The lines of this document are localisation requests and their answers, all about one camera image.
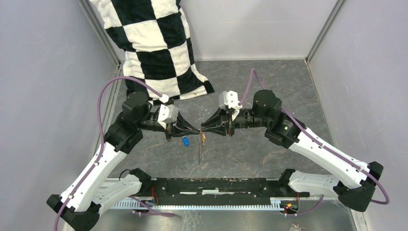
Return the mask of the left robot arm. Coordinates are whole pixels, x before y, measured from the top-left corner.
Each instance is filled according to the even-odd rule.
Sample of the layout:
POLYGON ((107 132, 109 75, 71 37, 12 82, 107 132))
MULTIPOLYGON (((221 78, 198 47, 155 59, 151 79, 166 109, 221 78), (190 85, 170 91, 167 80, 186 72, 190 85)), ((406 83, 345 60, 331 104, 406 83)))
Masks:
POLYGON ((139 168, 100 190, 112 170, 142 140, 143 130, 162 132, 168 141, 173 137, 200 133, 182 117, 172 102, 160 105, 155 112, 151 109, 152 105, 143 92, 128 95, 122 104, 122 112, 104 134, 100 148, 85 169, 63 193, 48 198, 49 207, 74 230, 89 231, 107 209, 124 198, 134 194, 146 196, 151 192, 152 178, 139 168))

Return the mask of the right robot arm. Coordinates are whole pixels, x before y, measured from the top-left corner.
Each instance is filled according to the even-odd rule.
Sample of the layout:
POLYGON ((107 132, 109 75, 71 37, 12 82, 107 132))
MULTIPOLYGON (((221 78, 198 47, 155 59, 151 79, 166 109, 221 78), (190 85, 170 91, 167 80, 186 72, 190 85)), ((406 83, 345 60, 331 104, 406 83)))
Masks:
POLYGON ((282 101, 271 90, 259 90, 252 108, 243 108, 234 91, 219 97, 219 108, 201 124, 203 132, 232 136, 239 128, 264 127, 265 137, 277 146, 296 152, 318 164, 328 174, 285 170, 278 183, 283 196, 309 193, 336 197, 344 206, 365 212, 373 203, 383 166, 357 160, 324 141, 304 123, 282 109, 282 101))

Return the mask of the metal key organizer plate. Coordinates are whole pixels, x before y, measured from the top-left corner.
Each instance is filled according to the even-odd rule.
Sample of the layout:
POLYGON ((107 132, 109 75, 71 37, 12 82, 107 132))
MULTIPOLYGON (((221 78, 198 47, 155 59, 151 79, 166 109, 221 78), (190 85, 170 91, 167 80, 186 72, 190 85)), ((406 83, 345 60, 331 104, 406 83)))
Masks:
POLYGON ((201 164, 203 146, 204 146, 203 138, 202 136, 200 136, 198 142, 198 165, 201 164))

